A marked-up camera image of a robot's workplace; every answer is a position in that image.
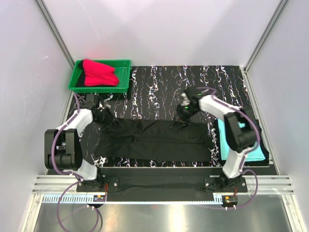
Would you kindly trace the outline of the black t shirt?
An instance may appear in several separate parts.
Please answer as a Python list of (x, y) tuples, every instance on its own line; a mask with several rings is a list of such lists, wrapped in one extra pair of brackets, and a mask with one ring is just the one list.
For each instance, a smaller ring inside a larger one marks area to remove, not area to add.
[(104, 125), (94, 154), (137, 160), (207, 162), (212, 139), (204, 123), (121, 119)]

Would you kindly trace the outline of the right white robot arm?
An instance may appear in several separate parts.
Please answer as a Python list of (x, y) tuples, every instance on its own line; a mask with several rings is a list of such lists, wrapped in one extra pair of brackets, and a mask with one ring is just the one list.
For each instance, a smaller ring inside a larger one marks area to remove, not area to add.
[(176, 122), (188, 124), (198, 112), (206, 112), (221, 120), (225, 126), (225, 139), (229, 146), (227, 159), (213, 188), (231, 191), (243, 175), (243, 166), (248, 154), (260, 144), (260, 134), (253, 119), (243, 108), (220, 100), (216, 90), (209, 87), (187, 87), (181, 94), (181, 103), (176, 107)]

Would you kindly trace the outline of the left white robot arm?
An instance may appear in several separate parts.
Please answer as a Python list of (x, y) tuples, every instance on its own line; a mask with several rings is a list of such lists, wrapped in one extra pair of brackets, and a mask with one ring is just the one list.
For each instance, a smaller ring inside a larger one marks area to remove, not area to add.
[(104, 187), (103, 174), (83, 158), (79, 136), (93, 122), (109, 126), (114, 121), (115, 117), (105, 107), (103, 98), (88, 94), (84, 102), (77, 102), (77, 109), (69, 119), (56, 129), (45, 132), (45, 167), (60, 175), (71, 174), (81, 181), (81, 185), (100, 191)]

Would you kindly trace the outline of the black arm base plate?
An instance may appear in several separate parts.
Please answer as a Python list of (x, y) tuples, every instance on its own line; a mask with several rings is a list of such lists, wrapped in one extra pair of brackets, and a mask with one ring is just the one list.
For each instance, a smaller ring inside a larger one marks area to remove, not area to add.
[(227, 178), (218, 167), (100, 168), (108, 192), (127, 189), (188, 189), (209, 193), (246, 193), (243, 176)]

